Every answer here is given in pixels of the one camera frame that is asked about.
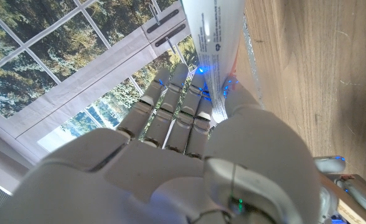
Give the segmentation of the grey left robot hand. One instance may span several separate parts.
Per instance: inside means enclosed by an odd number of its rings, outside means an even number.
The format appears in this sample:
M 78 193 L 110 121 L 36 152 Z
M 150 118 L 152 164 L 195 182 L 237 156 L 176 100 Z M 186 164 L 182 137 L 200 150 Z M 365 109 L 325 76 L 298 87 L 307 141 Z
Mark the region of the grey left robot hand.
M 321 175 L 319 223 L 366 223 L 366 180 L 343 174 L 342 156 L 315 157 Z

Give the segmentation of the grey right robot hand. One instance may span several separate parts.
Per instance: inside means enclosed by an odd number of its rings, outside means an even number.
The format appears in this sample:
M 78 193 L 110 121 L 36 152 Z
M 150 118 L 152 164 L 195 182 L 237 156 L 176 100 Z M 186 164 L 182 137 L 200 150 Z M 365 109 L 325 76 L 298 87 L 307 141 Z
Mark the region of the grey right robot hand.
M 0 208 L 0 223 L 317 223 L 321 183 L 301 137 L 263 110 L 239 81 L 223 84 L 226 120 L 209 129 L 212 102 L 169 128 L 178 82 L 162 68 L 116 129 L 98 128 L 31 169 Z M 174 95 L 160 108 L 163 90 Z

